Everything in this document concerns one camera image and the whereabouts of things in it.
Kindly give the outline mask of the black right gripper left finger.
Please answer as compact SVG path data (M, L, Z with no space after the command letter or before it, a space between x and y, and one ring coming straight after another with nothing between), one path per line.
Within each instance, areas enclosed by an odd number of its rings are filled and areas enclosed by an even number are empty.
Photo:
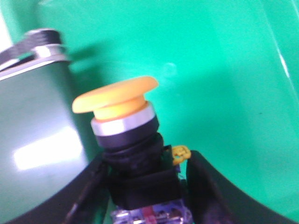
M69 184L7 224L103 224L108 208L107 165L98 154Z

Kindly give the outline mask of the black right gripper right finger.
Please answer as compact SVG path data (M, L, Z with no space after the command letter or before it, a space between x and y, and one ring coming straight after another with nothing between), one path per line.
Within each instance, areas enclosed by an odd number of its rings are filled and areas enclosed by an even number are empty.
M292 224L248 196L196 150L186 167L190 209L196 224Z

